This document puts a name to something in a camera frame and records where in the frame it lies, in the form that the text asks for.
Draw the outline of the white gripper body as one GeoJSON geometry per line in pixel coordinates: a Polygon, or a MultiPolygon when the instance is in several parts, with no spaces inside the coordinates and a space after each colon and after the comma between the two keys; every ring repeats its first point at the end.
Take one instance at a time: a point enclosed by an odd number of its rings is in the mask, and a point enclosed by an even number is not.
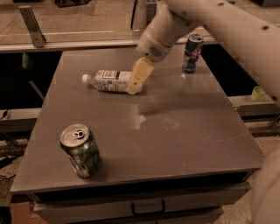
{"type": "Polygon", "coordinates": [[[167,30],[147,28],[139,39],[136,49],[152,62],[162,61],[171,51],[173,35],[167,30]]]}

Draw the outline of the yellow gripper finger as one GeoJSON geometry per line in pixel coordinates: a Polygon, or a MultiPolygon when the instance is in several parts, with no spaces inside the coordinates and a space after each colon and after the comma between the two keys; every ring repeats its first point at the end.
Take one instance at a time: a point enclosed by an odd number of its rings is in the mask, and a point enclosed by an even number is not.
{"type": "Polygon", "coordinates": [[[126,92],[135,95],[142,90],[143,84],[154,70],[154,63],[146,57],[142,57],[134,63],[132,75],[129,79],[126,92]]]}

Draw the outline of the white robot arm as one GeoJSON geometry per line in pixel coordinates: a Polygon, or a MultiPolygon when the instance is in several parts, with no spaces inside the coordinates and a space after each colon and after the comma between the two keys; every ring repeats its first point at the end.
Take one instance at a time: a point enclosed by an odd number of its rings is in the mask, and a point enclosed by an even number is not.
{"type": "MultiPolygon", "coordinates": [[[[177,41],[203,26],[280,106],[280,29],[226,0],[161,0],[144,30],[126,92],[134,95],[177,41]]],[[[280,224],[280,150],[264,160],[248,224],[280,224]]]]}

